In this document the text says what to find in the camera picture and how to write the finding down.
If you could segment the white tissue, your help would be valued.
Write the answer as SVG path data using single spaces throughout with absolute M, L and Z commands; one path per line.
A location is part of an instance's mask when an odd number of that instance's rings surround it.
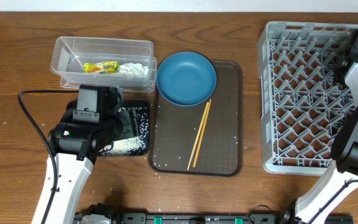
M 124 63 L 119 66 L 118 72 L 133 76 L 146 76 L 149 68 L 140 63 Z

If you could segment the yellow green snack wrapper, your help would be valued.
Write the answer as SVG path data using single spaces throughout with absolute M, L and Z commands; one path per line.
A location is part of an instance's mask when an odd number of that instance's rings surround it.
M 85 73 L 116 73 L 119 69 L 118 61 L 103 61 L 98 63 L 85 63 Z

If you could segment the blue plate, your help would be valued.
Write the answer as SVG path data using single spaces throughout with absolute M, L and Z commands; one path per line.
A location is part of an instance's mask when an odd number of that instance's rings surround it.
M 195 106 L 207 100 L 217 85 L 213 64 L 196 52 L 178 52 L 167 57 L 157 69 L 160 94 L 177 106 Z

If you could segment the wooden chopstick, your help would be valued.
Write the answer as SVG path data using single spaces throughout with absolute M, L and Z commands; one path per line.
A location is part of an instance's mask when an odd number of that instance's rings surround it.
M 194 156 L 194 153 L 195 153 L 195 149 L 196 149 L 196 146 L 197 146 L 199 137 L 200 137 L 201 128 L 203 127 L 204 119 L 205 119 L 205 117 L 206 117 L 206 113 L 207 113 L 207 110 L 208 110 L 208 108 L 209 108 L 209 104 L 210 104 L 210 102 L 208 101 L 208 102 L 206 103 L 206 106 L 205 106 L 205 109 L 204 109 L 204 112 L 203 112 L 203 116 L 202 116 L 201 121 L 200 121 L 200 125 L 199 125 L 199 128 L 198 128 L 198 132 L 197 132 L 197 134 L 196 134 L 196 139 L 195 139 L 195 142 L 194 142 L 192 151 L 191 151 L 191 156 L 190 156 L 190 159 L 189 159 L 188 166 L 187 166 L 187 169 L 186 169 L 186 170 L 189 170 L 189 169 L 190 169 L 191 161 L 192 161 L 193 156 Z
M 205 131 L 205 128 L 206 128 L 206 123 L 207 123 L 208 116 L 209 116 L 209 110 L 210 110 L 210 107 L 211 107 L 212 99 L 210 99 L 209 102 L 210 102 L 209 108 L 208 108 L 208 110 L 207 110 L 206 117 L 205 117 L 204 123 L 203 123 L 203 127 L 201 128 L 200 137 L 199 137 L 199 140 L 198 140 L 196 149 L 195 149 L 195 153 L 194 153 L 193 159 L 192 159 L 192 161 L 191 161 L 191 166 L 192 166 L 193 168 L 196 167 L 196 164 L 197 164 L 197 161 L 198 161 L 198 156 L 199 156 L 200 149 L 201 149 L 201 144 L 202 144 L 202 140 L 203 140 L 203 136 L 204 136 L 204 131 Z

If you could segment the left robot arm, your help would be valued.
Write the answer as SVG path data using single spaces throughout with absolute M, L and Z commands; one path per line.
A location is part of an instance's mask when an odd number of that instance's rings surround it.
M 46 138 L 50 155 L 33 223 L 71 223 L 99 151 L 139 135 L 135 111 L 121 105 L 118 86 L 80 86 L 76 105 Z

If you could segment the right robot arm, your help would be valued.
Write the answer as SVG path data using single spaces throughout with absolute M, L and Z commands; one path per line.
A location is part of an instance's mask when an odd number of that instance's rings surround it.
M 329 214 L 358 188 L 358 30 L 339 51 L 334 82 L 350 89 L 355 110 L 331 146 L 332 161 L 314 186 L 288 209 L 282 223 L 324 223 Z

